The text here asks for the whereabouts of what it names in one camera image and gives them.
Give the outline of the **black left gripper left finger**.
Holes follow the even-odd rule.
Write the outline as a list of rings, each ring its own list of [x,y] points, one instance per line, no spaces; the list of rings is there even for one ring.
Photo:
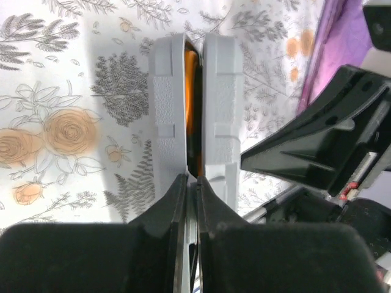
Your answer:
[[[130,223],[19,224],[1,236],[2,292],[184,292],[187,178]]]

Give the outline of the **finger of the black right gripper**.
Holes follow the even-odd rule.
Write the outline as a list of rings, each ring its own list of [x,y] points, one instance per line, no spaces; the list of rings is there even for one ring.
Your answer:
[[[390,78],[340,67],[298,117],[241,155],[241,169],[336,197],[390,165]]]

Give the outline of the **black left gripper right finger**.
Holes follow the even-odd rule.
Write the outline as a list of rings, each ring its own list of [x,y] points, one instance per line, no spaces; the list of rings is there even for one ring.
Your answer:
[[[359,234],[340,223],[251,224],[197,180],[203,292],[381,292]]]

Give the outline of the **grey plastic tool case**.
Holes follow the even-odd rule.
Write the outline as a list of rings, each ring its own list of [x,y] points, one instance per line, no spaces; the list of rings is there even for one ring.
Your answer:
[[[237,39],[207,34],[196,49],[186,34],[155,41],[148,55],[155,194],[179,174],[203,175],[237,207],[243,121],[243,54]]]

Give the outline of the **orange tape measure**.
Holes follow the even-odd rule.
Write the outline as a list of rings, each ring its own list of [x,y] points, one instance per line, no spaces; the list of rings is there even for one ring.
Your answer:
[[[191,175],[198,177],[202,167],[202,65],[200,54],[185,43],[185,120],[187,165]]]

